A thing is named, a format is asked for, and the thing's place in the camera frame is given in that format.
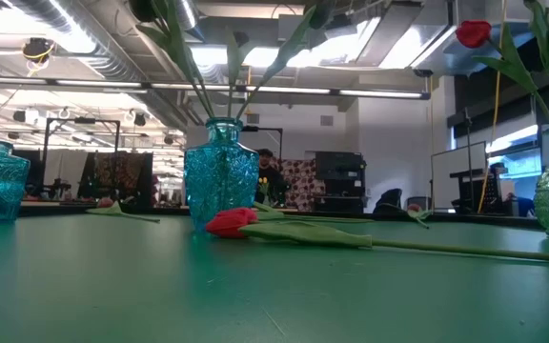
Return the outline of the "dark pink artificial tulip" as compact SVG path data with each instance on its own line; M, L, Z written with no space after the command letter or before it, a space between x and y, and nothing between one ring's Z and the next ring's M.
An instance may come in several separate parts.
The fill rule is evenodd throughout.
M404 213L407 214L411 219L417 222L424 229L430 229L425 220L433 214L431 211L424 210L417 204L411 204L407 207Z
M148 217L143 217L135 214L129 214L122 211L122 208L120 204L117 201L111 200L109 197L101 198L97 206L93 209L88 209L87 213L89 214L97 214L97 215L107 215L107 216L116 216L116 217L124 217L124 218L130 218L135 220L141 220L141 221L147 221L147 222L153 222L153 223L159 223L159 219L153 219Z

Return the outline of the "tall blue glass vase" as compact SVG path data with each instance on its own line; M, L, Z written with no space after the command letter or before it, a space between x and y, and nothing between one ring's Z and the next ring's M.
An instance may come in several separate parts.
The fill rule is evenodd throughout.
M240 120L211 118L206 123L208 141L186 149L184 186L186 203L196 232L222 211L254 204L259 155L239 143Z

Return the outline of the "person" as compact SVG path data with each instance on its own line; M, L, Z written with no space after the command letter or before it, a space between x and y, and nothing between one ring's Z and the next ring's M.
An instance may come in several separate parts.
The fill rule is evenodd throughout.
M259 155L258 169L260 177L267 177L270 182L270 191L268 195L264 195L258 191L259 184L257 183L255 202L264 204L266 201L271 207L284 207L286 202L286 191L288 184L283 178L281 172L272 164L274 154L268 149L257 151Z

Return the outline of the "red white floral cloth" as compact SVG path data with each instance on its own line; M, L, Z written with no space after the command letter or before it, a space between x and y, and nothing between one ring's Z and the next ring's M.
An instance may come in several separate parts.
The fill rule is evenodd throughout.
M274 166L289 186L285 206L299 212L312 212L316 198L325 194L325 182L316 178L315 160L276 159Z

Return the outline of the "black cabinet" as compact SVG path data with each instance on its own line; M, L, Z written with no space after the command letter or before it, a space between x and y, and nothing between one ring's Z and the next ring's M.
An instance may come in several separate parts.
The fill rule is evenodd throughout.
M324 190L315 195L315 211L364 213L365 168L361 153L317 151L315 178L324 183Z

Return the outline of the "black rig bar with lights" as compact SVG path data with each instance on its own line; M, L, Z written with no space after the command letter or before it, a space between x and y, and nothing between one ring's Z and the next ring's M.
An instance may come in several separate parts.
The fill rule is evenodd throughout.
M8 86L30 86L30 87L59 87L98 89L102 91L113 90L117 92L138 92L154 90L171 91L192 91L190 83L160 83L160 82L125 82L108 80L78 80L78 79L56 79L56 78L33 78L33 77L10 77L0 76L0 88ZM338 97L362 97L362 98L391 98L408 100L429 100L431 93L425 91L386 91L386 90L350 90L350 89L327 89L327 88L300 88L300 87L279 87L262 86L260 91L276 94L294 95L320 95Z

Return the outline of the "black office chair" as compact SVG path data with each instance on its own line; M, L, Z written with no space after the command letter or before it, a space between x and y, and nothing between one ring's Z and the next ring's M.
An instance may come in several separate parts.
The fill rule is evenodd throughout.
M373 210L376 215L389 215L402 212L401 208L402 189L395 188L384 192Z

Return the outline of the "grey bin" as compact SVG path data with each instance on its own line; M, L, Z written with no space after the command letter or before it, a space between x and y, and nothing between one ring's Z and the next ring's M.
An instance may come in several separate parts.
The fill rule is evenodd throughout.
M427 196L413 196L406 200L407 212L423 212L431 209L431 198Z

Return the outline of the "grey ceiling box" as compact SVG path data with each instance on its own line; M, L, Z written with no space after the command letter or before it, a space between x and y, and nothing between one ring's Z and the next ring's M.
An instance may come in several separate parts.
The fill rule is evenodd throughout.
M302 22L303 17L301 15L291 14L279 14L277 19L278 34L277 44L282 45L287 41L294 33L297 26ZM305 49L311 50L312 48L321 45L327 40L325 30L314 30L308 28L304 34L302 44Z

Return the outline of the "brown patterned cloth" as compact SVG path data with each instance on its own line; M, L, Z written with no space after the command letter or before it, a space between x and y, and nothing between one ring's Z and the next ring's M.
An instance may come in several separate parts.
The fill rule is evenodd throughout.
M119 151L89 152L77 191L78 199L110 197L139 208L153 198L153 155Z

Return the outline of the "white board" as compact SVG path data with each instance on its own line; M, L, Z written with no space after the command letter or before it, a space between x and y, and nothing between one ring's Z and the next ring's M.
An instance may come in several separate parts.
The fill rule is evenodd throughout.
M473 169L485 169L486 142L471 144ZM452 209L452 201L458 199L458 181L450 177L451 173L468 171L466 147L443 151L431 156L432 164L432 200L437 211Z

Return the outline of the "thin black pole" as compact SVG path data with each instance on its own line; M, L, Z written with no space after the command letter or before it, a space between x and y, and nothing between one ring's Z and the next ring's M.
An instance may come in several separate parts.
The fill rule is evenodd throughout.
M474 211L474 177L473 177L473 165L472 165L472 154L471 154L471 126L472 121L471 117L469 115L468 108L465 107L463 110L463 116L464 116L464 126L466 129L466 150L467 150L467 162L468 162L468 177L469 177L469 199L470 199L470 212Z

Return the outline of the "green table mat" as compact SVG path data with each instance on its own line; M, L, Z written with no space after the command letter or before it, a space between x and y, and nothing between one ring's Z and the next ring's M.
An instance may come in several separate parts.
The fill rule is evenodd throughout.
M0 225L0 342L549 343L549 263L21 218Z

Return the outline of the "black desk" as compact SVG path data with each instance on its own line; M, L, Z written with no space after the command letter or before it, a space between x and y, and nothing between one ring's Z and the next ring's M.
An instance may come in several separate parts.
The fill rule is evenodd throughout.
M504 215L502 191L499 176L506 173L503 163L495 163L485 169L472 169L451 173L457 180L459 197L452 201L459 214Z

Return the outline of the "black frame stand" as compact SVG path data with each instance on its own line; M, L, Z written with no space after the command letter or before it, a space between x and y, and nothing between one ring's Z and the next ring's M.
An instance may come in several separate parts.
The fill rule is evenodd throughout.
M50 124L54 121L60 122L61 125L57 128L55 128L53 131L50 130ZM113 147L113 157L114 162L117 161L118 157L118 147L119 147L119 138L120 138L120 127L121 123L118 120L103 120L103 119L94 119L94 118L88 118L88 117L76 117L74 119L62 119L62 118L47 118L46 119L46 127L45 127L45 133L44 133L44 144L43 144L43 150L42 150L42 178L46 174L46 164L47 164L47 158L48 158L48 147L49 147L49 141L50 136L54 134L58 129L62 128L63 124L66 124L67 122L73 122L75 124L84 124L84 125L96 125L96 124L105 124L106 128L108 128L108 124L114 124L116 127L115 131L115 139L114 139L114 147Z
M268 149L277 159L282 158L282 129L244 126L239 134L238 142L254 151Z

